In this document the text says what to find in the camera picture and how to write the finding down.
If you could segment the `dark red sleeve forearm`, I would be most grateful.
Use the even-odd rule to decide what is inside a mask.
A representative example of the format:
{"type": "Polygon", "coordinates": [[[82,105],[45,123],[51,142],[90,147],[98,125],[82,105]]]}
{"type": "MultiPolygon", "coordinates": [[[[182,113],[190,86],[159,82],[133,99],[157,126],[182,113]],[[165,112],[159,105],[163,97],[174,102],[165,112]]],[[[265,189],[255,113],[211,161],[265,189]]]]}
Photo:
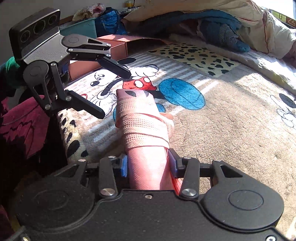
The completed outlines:
{"type": "Polygon", "coordinates": [[[32,97],[1,113],[1,160],[27,159],[40,151],[49,121],[32,97]]]}

